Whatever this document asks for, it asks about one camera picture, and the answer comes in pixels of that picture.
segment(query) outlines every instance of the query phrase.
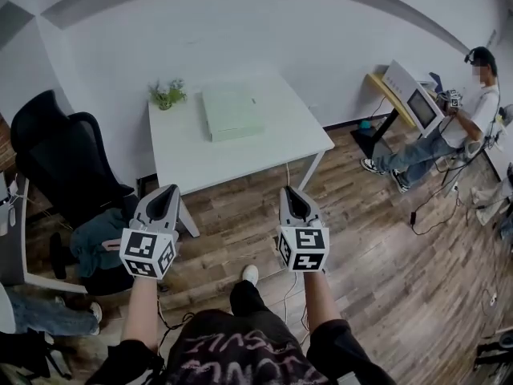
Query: blue jeans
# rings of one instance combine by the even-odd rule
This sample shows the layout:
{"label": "blue jeans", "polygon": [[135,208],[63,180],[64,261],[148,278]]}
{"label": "blue jeans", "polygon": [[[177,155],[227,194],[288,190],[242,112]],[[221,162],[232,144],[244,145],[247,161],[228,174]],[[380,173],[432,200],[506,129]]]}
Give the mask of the blue jeans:
{"label": "blue jeans", "polygon": [[13,306],[16,334],[29,328],[53,336],[89,335],[98,328],[96,317],[89,311],[75,311],[45,299],[29,298],[6,290]]}
{"label": "blue jeans", "polygon": [[502,239],[505,239],[513,234],[513,214],[507,218],[504,218],[500,225],[499,232]]}
{"label": "blue jeans", "polygon": [[435,128],[428,137],[420,138],[412,144],[407,144],[399,152],[381,156],[374,160],[374,165],[379,171],[406,171],[401,174],[401,181],[407,187],[419,181],[427,174],[434,162],[441,156],[447,156],[455,152]]}

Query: white t-shirt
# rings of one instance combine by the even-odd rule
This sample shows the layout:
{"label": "white t-shirt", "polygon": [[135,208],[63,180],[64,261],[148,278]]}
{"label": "white t-shirt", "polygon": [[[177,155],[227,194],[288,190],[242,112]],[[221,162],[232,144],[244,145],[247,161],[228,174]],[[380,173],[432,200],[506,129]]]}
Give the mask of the white t-shirt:
{"label": "white t-shirt", "polygon": [[[499,106],[499,88],[496,85],[483,87],[476,95],[469,97],[468,101],[463,100],[465,116],[478,126],[484,136],[487,136]],[[461,148],[468,136],[459,121],[449,116],[443,119],[438,130],[442,133],[442,138],[452,148]]]}

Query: shoe on floor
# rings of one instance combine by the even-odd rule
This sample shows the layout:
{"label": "shoe on floor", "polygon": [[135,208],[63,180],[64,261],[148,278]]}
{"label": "shoe on floor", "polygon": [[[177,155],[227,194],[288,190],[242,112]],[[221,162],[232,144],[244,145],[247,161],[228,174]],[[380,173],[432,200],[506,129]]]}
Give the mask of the shoe on floor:
{"label": "shoe on floor", "polygon": [[398,190],[401,194],[404,194],[406,191],[410,189],[407,185],[405,185],[401,180],[401,173],[398,170],[392,170],[390,175],[394,179],[395,184],[398,186]]}
{"label": "shoe on floor", "polygon": [[54,301],[56,304],[59,304],[59,305],[62,305],[62,306],[66,306],[66,303],[64,302],[64,298],[63,297],[55,297],[54,298]]}
{"label": "shoe on floor", "polygon": [[488,222],[488,220],[489,220],[489,219],[487,219],[487,218],[485,218],[485,217],[484,217],[484,214],[481,212],[481,210],[480,210],[480,209],[476,209],[476,210],[475,210],[475,216],[478,218],[479,223],[480,223],[483,227],[487,224],[487,222]]}
{"label": "shoe on floor", "polygon": [[248,265],[242,271],[242,281],[249,281],[253,286],[257,285],[258,282],[258,268],[254,265]]}
{"label": "shoe on floor", "polygon": [[376,166],[374,165],[374,161],[372,161],[370,158],[361,159],[360,165],[367,171],[373,172],[374,174],[379,174],[380,176],[385,174],[384,171],[379,171],[378,169],[376,169]]}
{"label": "shoe on floor", "polygon": [[97,302],[92,302],[89,306],[89,310],[93,313],[98,323],[102,322],[103,312],[102,307]]}

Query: small potted plant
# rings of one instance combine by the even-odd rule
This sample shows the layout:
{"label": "small potted plant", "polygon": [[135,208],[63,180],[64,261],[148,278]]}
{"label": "small potted plant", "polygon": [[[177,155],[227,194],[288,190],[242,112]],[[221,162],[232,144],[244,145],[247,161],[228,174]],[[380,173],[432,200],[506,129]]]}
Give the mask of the small potted plant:
{"label": "small potted plant", "polygon": [[183,92],[184,81],[182,79],[174,79],[167,87],[160,86],[157,81],[155,86],[149,86],[150,100],[160,110],[168,110],[174,103],[186,100],[187,95]]}

